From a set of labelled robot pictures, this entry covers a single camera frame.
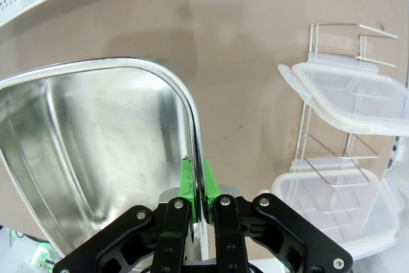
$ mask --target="screw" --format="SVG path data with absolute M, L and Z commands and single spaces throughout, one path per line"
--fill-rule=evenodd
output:
M 340 258 L 335 259 L 332 264 L 334 268 L 338 270 L 341 270 L 345 266 L 345 262 Z
M 174 207 L 176 209 L 180 209 L 181 207 L 183 207 L 183 202 L 182 201 L 175 201 L 174 202 Z
M 145 211 L 140 211 L 136 214 L 136 217 L 138 220 L 143 220 L 146 217 Z
M 267 207 L 267 206 L 270 204 L 270 202 L 268 201 L 268 199 L 262 198 L 262 199 L 260 200 L 259 204 L 260 204 L 261 206 L 263 206 L 263 207 Z
M 228 206 L 230 205 L 230 199 L 223 196 L 222 199 L 220 200 L 220 204 L 222 204 L 223 206 Z

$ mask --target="cardboard surface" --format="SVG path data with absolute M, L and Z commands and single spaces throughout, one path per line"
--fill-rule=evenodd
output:
M 406 81 L 407 0 L 50 0 L 0 28 L 0 77 L 44 65 L 110 56 L 148 58 L 171 69 L 192 92 L 204 154 L 216 180 L 247 199 L 269 189 L 294 158 L 302 101 L 277 65 L 306 61 L 311 23 L 362 23 L 399 35 L 369 53 Z M 322 46 L 355 52 L 356 33 L 329 29 Z M 322 134 L 340 146 L 339 132 Z M 387 165 L 393 137 L 365 137 Z M 5 170 L 0 224 L 41 237 Z M 249 244 L 250 258 L 267 257 Z

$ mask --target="translucent plastic lid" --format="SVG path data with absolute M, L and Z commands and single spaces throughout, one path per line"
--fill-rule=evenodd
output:
M 340 127 L 363 134 L 409 134 L 409 92 L 396 80 L 321 63 L 300 63 L 292 70 L 326 116 Z
M 397 213 L 379 179 L 363 170 L 369 182 L 362 182 L 358 169 L 322 171 L 332 187 L 316 172 L 287 173 L 273 184 L 272 192 L 343 246 L 355 259 L 390 247 L 398 229 Z

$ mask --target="metal pan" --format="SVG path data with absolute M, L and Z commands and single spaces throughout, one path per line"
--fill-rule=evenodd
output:
M 192 159 L 194 247 L 208 257 L 199 118 L 185 85 L 151 61 L 46 66 L 0 82 L 0 149 L 22 198 L 62 255 L 131 206 L 156 208 Z

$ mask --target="beige tabletop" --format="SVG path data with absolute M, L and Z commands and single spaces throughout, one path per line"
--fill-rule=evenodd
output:
M 219 183 L 247 199 L 289 171 L 302 101 L 277 65 L 307 59 L 311 23 L 362 23 L 399 36 L 371 42 L 369 53 L 396 68 L 381 71 L 405 82 L 407 0 L 50 0 L 0 28 L 0 77 L 53 63 L 131 56 L 172 70 L 192 92 L 200 113 L 204 154 Z M 355 52 L 357 38 L 330 30 L 322 46 Z M 324 128 L 314 128 L 323 137 Z M 330 145 L 345 135 L 331 132 Z M 380 158 L 393 137 L 366 137 Z M 4 168 L 0 224 L 42 237 Z M 267 256 L 253 245 L 251 258 Z

